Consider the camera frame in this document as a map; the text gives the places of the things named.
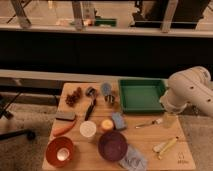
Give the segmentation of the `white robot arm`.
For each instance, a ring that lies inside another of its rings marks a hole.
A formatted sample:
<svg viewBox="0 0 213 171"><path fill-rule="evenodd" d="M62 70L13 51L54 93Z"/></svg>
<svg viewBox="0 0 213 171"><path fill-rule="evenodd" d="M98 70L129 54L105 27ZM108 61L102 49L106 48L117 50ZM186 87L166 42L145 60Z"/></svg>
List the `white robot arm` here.
<svg viewBox="0 0 213 171"><path fill-rule="evenodd" d="M188 104L213 117L213 90L210 72L201 66L173 73L167 80L168 89L160 97L165 110L163 127L170 128Z"/></svg>

